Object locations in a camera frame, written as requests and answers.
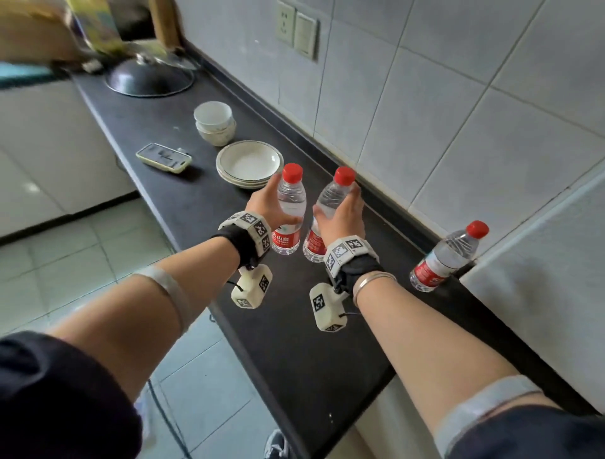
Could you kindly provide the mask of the wooden cutting board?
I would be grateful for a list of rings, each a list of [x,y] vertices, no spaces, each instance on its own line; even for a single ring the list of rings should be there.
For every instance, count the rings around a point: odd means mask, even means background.
[[[156,39],[168,51],[182,48],[174,0],[148,0]]]

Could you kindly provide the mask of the black shirt sleeve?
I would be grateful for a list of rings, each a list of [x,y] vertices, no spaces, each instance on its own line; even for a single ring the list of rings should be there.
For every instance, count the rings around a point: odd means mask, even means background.
[[[0,339],[0,459],[136,459],[142,420],[94,358],[50,335]]]
[[[605,417],[518,406],[470,428],[446,459],[605,459]]]

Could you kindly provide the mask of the yellow green package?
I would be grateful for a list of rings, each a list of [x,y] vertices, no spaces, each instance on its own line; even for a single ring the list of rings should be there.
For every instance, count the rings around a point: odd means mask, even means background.
[[[125,49],[107,0],[65,0],[88,47],[116,55]]]

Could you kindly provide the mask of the person's left hand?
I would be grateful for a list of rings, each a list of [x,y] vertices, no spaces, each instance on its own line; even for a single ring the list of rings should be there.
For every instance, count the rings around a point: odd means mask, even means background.
[[[278,186],[282,180],[282,173],[274,174],[262,189],[254,192],[246,204],[247,212],[261,215],[272,231],[276,230],[276,217],[286,214],[278,200]]]

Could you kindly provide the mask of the person's right hand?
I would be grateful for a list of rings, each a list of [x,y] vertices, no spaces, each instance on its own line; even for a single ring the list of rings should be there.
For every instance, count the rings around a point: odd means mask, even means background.
[[[330,221],[328,233],[321,233],[326,246],[329,246],[337,239],[350,235],[357,235],[363,239],[366,238],[366,229],[362,218],[364,205],[360,187],[356,182],[353,182],[350,193],[338,206]]]

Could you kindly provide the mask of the small white bowl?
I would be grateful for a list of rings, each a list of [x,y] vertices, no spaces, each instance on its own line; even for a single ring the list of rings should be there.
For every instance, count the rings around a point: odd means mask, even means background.
[[[237,122],[231,118],[228,125],[220,131],[208,131],[205,127],[196,122],[195,126],[202,139],[215,147],[224,147],[233,141],[237,129]]]
[[[207,133],[218,133],[229,128],[233,122],[231,107],[223,102],[208,101],[193,111],[196,127]]]

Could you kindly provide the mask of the person's shoe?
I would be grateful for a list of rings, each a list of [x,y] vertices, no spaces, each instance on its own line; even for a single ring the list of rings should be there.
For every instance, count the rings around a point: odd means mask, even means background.
[[[274,430],[268,437],[264,459],[291,459],[291,447],[281,430]]]

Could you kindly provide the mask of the white cabinet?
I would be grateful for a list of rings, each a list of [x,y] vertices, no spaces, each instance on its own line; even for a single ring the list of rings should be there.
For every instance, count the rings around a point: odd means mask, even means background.
[[[71,80],[0,90],[0,237],[135,191]]]

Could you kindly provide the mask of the white wall socket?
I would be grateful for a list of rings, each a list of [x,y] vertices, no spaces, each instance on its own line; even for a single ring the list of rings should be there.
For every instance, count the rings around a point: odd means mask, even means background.
[[[276,38],[286,45],[293,47],[297,10],[294,6],[287,4],[282,0],[276,0],[275,5]]]

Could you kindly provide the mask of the person's right forearm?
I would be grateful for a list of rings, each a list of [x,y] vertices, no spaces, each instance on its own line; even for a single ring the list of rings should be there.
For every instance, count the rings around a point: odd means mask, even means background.
[[[435,434],[459,403],[519,371],[496,350],[383,272],[363,275],[354,298],[422,420]]]

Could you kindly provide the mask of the clear water bottle red cap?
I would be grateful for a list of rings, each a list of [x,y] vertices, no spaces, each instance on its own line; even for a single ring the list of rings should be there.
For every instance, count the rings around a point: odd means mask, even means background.
[[[283,167],[277,195],[284,213],[300,218],[297,224],[278,227],[272,232],[272,249],[280,255],[292,255],[299,247],[301,228],[307,208],[306,190],[302,183],[302,166],[289,163]]]
[[[340,166],[336,170],[333,180],[322,190],[316,202],[316,205],[322,209],[327,218],[334,216],[338,206],[350,193],[355,179],[356,172],[348,166]],[[317,264],[322,263],[327,249],[315,218],[312,220],[302,249],[309,261]]]
[[[443,238],[411,271],[410,283],[420,292],[430,293],[451,275],[469,264],[489,226],[474,220],[465,229]]]

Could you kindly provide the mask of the smartphone in yellow case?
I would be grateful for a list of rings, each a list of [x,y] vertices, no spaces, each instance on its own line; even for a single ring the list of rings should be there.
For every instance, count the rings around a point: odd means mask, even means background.
[[[142,163],[171,174],[181,174],[192,163],[193,158],[183,151],[149,143],[135,154]]]

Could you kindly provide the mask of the white marker wristband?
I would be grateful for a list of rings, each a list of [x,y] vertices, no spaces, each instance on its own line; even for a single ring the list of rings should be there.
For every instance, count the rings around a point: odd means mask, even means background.
[[[337,239],[327,246],[326,253],[323,255],[323,263],[326,266],[332,280],[336,280],[341,268],[359,256],[370,256],[376,262],[380,259],[372,246],[363,238],[357,235],[350,235]]]
[[[267,221],[254,212],[240,211],[223,221],[211,238],[227,239],[239,256],[238,267],[255,267],[271,246],[272,230]]]

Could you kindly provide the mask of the brown paper bag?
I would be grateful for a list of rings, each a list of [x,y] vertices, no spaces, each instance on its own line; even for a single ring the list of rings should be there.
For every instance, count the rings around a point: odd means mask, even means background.
[[[64,0],[0,0],[0,62],[83,62],[66,15]]]

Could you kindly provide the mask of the person's left forearm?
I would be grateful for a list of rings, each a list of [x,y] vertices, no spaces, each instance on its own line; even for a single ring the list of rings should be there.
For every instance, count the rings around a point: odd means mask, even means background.
[[[236,272],[239,254],[215,237],[155,266],[183,289],[196,319]],[[154,280],[132,274],[49,330],[93,357],[134,402],[183,330],[176,307]]]

